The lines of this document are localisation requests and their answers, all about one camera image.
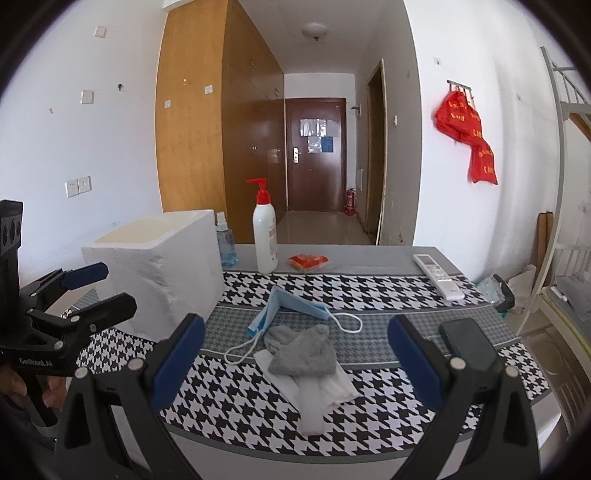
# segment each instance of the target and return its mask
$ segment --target ceiling light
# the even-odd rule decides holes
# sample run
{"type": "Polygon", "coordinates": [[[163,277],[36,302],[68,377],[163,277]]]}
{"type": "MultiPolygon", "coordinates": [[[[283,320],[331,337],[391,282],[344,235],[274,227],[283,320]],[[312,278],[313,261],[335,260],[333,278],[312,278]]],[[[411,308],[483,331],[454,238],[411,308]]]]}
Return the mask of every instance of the ceiling light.
{"type": "Polygon", "coordinates": [[[306,37],[319,41],[321,38],[325,38],[325,36],[329,34],[329,29],[326,27],[326,25],[313,22],[304,25],[304,28],[301,29],[301,32],[306,37]]]}

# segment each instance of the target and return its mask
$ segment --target smartphone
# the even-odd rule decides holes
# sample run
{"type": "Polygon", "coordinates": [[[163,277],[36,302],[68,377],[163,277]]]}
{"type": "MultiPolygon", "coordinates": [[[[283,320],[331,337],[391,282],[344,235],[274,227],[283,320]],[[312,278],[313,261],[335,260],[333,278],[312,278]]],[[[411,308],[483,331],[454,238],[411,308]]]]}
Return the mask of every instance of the smartphone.
{"type": "Polygon", "coordinates": [[[443,322],[439,332],[452,355],[463,358],[474,370],[500,372],[505,366],[474,319],[443,322]]]}

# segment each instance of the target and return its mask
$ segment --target wooden door frame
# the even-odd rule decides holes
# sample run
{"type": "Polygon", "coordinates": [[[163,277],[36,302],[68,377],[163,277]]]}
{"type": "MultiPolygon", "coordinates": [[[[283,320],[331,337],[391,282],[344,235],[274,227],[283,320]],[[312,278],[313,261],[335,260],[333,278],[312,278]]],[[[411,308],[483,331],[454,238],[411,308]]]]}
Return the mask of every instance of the wooden door frame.
{"type": "Polygon", "coordinates": [[[346,98],[286,98],[285,99],[285,143],[287,145],[287,150],[285,152],[285,191],[287,192],[287,211],[290,210],[290,192],[289,192],[289,162],[293,161],[293,142],[291,140],[291,112],[290,112],[290,104],[296,105],[298,103],[306,103],[309,101],[318,102],[318,103],[339,103],[340,107],[340,151],[341,151],[341,192],[340,197],[342,200],[342,210],[340,212],[345,211],[345,203],[346,203],[346,195],[347,195],[347,99],[346,98]]]}
{"type": "Polygon", "coordinates": [[[371,95],[369,94],[369,84],[373,81],[374,77],[380,72],[381,70],[381,77],[382,77],[382,94],[384,97],[384,182],[382,185],[382,204],[380,206],[379,211],[379,221],[378,221],[378,233],[376,235],[376,245],[379,245],[379,240],[382,235],[382,227],[384,223],[384,209],[386,206],[386,180],[388,178],[388,96],[386,93],[386,71],[384,68],[384,59],[380,59],[376,68],[374,68],[372,74],[369,76],[367,81],[367,99],[368,99],[368,171],[367,175],[367,191],[365,194],[365,218],[368,217],[369,212],[369,198],[371,192],[371,185],[369,179],[371,178],[371,167],[372,167],[372,127],[371,127],[371,119],[372,119],[372,101],[371,95]]]}

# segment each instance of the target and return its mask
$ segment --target fire extinguisher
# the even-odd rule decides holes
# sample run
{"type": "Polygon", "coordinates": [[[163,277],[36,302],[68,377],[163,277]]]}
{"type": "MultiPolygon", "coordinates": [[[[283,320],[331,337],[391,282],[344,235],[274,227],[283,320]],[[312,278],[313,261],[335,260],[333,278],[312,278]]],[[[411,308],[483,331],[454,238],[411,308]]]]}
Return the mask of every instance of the fire extinguisher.
{"type": "Polygon", "coordinates": [[[347,205],[345,213],[347,216],[355,215],[355,189],[347,190],[347,205]]]}

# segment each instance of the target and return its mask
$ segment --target hand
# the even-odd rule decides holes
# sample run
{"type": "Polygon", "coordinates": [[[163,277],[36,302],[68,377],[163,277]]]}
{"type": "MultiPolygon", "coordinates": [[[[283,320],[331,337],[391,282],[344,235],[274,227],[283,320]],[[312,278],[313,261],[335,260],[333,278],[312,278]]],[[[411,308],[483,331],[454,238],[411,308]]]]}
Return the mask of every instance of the hand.
{"type": "MultiPolygon", "coordinates": [[[[62,408],[66,401],[66,379],[64,377],[47,377],[48,389],[43,392],[43,403],[50,408],[62,408]]],[[[22,398],[27,395],[27,386],[9,364],[0,367],[0,393],[9,397],[16,405],[22,407],[22,398]]]]}

